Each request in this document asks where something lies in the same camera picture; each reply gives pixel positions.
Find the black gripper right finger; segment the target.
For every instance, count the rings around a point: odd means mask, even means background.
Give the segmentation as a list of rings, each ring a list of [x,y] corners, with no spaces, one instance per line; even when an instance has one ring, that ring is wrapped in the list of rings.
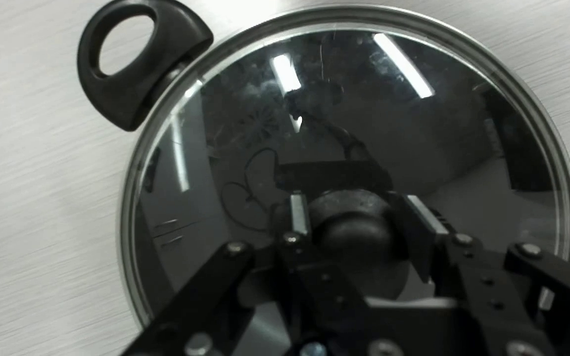
[[[392,211],[418,274],[467,320],[452,356],[570,356],[568,260],[531,240],[489,250],[418,195],[394,195]]]

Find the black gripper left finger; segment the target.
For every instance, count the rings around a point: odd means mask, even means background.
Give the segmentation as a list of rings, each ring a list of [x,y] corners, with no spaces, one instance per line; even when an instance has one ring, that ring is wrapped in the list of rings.
[[[222,242],[121,356],[232,356],[260,304],[275,302],[283,356],[366,356],[370,306],[313,232],[283,231],[263,248]]]

